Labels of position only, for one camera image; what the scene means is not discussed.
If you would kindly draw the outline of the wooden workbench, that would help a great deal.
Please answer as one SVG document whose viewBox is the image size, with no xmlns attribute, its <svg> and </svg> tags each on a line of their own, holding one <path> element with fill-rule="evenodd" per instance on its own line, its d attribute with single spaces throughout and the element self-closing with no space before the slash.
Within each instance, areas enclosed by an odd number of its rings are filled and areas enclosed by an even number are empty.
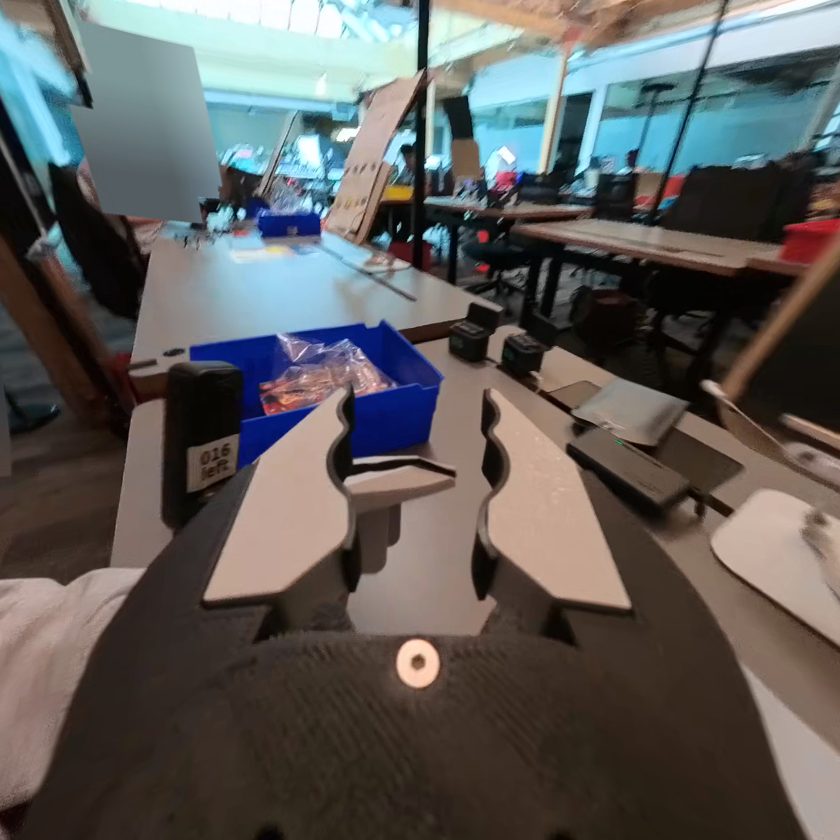
<svg viewBox="0 0 840 840">
<path fill-rule="evenodd" d="M 798 277 L 807 270 L 805 264 L 782 259 L 777 246 L 602 219 L 516 224 L 511 236 L 540 246 L 580 247 L 718 277 L 737 277 L 746 270 Z"/>
</svg>

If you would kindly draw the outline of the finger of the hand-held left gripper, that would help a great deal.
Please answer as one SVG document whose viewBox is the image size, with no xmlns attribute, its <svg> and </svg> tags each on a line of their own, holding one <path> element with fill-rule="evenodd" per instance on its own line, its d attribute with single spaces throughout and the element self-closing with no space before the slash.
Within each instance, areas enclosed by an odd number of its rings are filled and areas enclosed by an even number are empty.
<svg viewBox="0 0 840 840">
<path fill-rule="evenodd" d="M 356 515 L 362 574 L 381 572 L 389 549 L 402 536 L 402 509 L 408 502 L 455 486 L 450 465 L 418 455 L 358 458 L 344 480 Z"/>
</svg>

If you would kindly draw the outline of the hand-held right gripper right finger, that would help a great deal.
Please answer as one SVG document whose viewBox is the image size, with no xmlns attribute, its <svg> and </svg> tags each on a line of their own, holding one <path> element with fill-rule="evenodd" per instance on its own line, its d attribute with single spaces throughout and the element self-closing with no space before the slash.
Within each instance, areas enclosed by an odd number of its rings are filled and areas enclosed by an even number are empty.
<svg viewBox="0 0 840 840">
<path fill-rule="evenodd" d="M 631 615 L 630 595 L 572 458 L 495 388 L 481 398 L 472 585 L 520 615 Z"/>
</svg>

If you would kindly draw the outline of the clear bag of lego pieces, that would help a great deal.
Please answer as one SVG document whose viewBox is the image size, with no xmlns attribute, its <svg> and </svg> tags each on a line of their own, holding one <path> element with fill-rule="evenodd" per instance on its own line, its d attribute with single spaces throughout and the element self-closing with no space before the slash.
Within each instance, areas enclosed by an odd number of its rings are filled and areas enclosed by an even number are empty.
<svg viewBox="0 0 840 840">
<path fill-rule="evenodd" d="M 388 391 L 398 386 L 355 343 L 310 342 L 296 334 L 277 335 L 280 350 L 289 360 L 274 379 L 259 385 L 259 400 L 267 416 L 309 408 L 347 386 L 357 396 Z"/>
</svg>

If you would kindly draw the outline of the black power hub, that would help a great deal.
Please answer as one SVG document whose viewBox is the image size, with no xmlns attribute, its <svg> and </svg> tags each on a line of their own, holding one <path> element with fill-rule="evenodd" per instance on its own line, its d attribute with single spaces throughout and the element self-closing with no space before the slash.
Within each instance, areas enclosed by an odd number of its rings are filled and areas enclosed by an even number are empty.
<svg viewBox="0 0 840 840">
<path fill-rule="evenodd" d="M 690 494 L 687 478 L 604 429 L 583 432 L 565 451 L 624 502 L 648 516 L 666 514 Z"/>
</svg>

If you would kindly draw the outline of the cardboard panel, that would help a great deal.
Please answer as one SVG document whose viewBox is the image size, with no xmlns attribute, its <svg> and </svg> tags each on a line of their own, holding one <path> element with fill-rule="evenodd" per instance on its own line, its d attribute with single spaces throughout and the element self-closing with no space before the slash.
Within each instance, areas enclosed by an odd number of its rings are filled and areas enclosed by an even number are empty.
<svg viewBox="0 0 840 840">
<path fill-rule="evenodd" d="M 324 232 L 356 245 L 367 240 L 391 175 L 385 154 L 417 95 L 424 91 L 425 75 L 421 70 L 374 92 L 345 159 Z"/>
</svg>

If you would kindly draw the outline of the black battery charger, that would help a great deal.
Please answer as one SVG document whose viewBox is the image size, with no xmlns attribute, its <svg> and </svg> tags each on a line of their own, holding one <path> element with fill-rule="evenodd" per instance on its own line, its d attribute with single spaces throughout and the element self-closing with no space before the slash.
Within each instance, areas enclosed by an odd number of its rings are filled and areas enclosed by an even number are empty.
<svg viewBox="0 0 840 840">
<path fill-rule="evenodd" d="M 500 368 L 515 379 L 542 369 L 543 357 L 556 344 L 559 329 L 538 311 L 531 311 L 520 332 L 509 334 L 502 344 Z"/>
<path fill-rule="evenodd" d="M 503 310 L 488 302 L 470 303 L 467 314 L 448 333 L 448 351 L 472 364 L 486 360 L 490 338 L 503 320 Z"/>
</svg>

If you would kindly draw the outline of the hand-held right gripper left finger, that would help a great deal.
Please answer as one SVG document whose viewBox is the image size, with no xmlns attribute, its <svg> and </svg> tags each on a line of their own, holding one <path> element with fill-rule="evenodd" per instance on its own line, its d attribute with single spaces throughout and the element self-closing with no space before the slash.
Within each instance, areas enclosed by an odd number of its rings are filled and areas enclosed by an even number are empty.
<svg viewBox="0 0 840 840">
<path fill-rule="evenodd" d="M 332 392 L 252 465 L 203 595 L 207 607 L 315 607 L 355 592 L 354 391 Z"/>
</svg>

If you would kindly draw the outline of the black floor lamp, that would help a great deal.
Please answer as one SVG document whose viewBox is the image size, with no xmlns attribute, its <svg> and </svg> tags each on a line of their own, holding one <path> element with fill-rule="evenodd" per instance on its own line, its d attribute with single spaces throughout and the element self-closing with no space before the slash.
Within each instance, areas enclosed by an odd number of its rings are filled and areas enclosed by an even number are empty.
<svg viewBox="0 0 840 840">
<path fill-rule="evenodd" d="M 420 76 L 415 97 L 415 157 L 413 186 L 412 265 L 424 270 L 425 163 L 427 129 L 428 40 L 431 3 L 417 1 L 416 71 Z"/>
<path fill-rule="evenodd" d="M 674 169 L 676 159 L 677 159 L 677 156 L 678 156 L 679 151 L 681 149 L 681 146 L 684 142 L 684 138 L 686 136 L 686 132 L 687 132 L 688 125 L 689 125 L 690 119 L 692 117 L 693 111 L 695 110 L 695 107 L 697 105 L 697 100 L 698 100 L 698 97 L 700 95 L 700 90 L 702 88 L 703 81 L 705 80 L 705 76 L 707 74 L 707 68 L 708 68 L 708 63 L 709 63 L 710 57 L 711 57 L 711 53 L 712 53 L 712 50 L 713 50 L 713 48 L 714 48 L 714 46 L 717 42 L 720 30 L 721 30 L 722 22 L 723 22 L 724 18 L 726 17 L 727 13 L 728 13 L 730 3 L 731 3 L 730 1 L 720 1 L 719 7 L 718 7 L 718 10 L 717 10 L 717 14 L 714 17 L 713 23 L 710 27 L 710 32 L 709 32 L 707 45 L 706 45 L 705 51 L 703 53 L 703 56 L 700 60 L 700 64 L 698 66 L 698 69 L 696 71 L 696 75 L 695 75 L 695 78 L 694 78 L 694 81 L 693 81 L 693 84 L 692 84 L 692 88 L 689 92 L 689 97 L 688 97 L 688 100 L 686 102 L 686 108 L 685 108 L 685 110 L 682 114 L 682 117 L 681 117 L 680 121 L 679 121 L 679 126 L 678 126 L 677 132 L 675 134 L 674 142 L 672 143 L 671 148 L 670 148 L 670 153 L 669 153 L 669 156 L 668 156 L 668 159 L 667 159 L 667 163 L 666 163 L 665 168 L 662 172 L 662 175 L 659 179 L 657 192 L 654 196 L 653 203 L 652 203 L 652 205 L 650 207 L 650 210 L 647 214 L 646 225 L 649 226 L 649 227 L 655 226 L 656 223 L 657 223 L 657 219 L 658 219 L 658 215 L 659 215 L 659 208 L 660 208 L 660 206 L 662 204 L 662 201 L 663 201 L 663 198 L 665 196 L 667 183 L 668 183 L 669 178 L 670 178 L 670 176 L 672 174 L 672 171 Z"/>
</svg>

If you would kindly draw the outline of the black office chair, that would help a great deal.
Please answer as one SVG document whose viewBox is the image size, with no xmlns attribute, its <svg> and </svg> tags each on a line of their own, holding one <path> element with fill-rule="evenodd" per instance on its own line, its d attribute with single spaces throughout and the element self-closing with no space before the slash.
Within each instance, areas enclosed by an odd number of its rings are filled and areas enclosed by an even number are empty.
<svg viewBox="0 0 840 840">
<path fill-rule="evenodd" d="M 121 235 L 89 203 L 74 169 L 49 163 L 48 172 L 58 225 L 92 296 L 113 315 L 137 322 L 149 260 L 132 228 L 122 219 Z"/>
</svg>

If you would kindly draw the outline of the red plastic bin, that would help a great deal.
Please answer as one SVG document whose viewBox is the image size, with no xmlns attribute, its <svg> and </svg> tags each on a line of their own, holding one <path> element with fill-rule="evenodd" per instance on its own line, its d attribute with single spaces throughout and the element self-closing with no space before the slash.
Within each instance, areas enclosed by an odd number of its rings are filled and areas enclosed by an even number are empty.
<svg viewBox="0 0 840 840">
<path fill-rule="evenodd" d="M 839 218 L 815 219 L 784 227 L 780 258 L 809 266 L 832 244 L 839 232 Z"/>
</svg>

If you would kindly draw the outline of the blue plastic bin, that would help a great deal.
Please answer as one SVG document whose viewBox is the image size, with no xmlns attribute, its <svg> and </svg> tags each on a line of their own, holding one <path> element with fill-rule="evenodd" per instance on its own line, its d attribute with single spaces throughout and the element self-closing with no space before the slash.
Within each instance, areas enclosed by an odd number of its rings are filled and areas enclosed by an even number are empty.
<svg viewBox="0 0 840 840">
<path fill-rule="evenodd" d="M 368 327 L 362 322 L 339 327 L 273 333 L 246 339 L 190 346 L 190 360 L 223 361 L 244 375 L 238 465 L 244 467 L 310 414 L 313 406 L 267 414 L 260 387 L 297 364 L 284 338 L 329 346 L 347 341 L 359 348 L 394 386 L 363 395 L 354 402 L 351 435 L 354 457 L 384 455 L 428 441 L 444 376 L 389 322 Z"/>
<path fill-rule="evenodd" d="M 263 239 L 318 238 L 322 231 L 321 218 L 312 211 L 286 213 L 262 208 L 255 216 L 255 225 Z"/>
</svg>

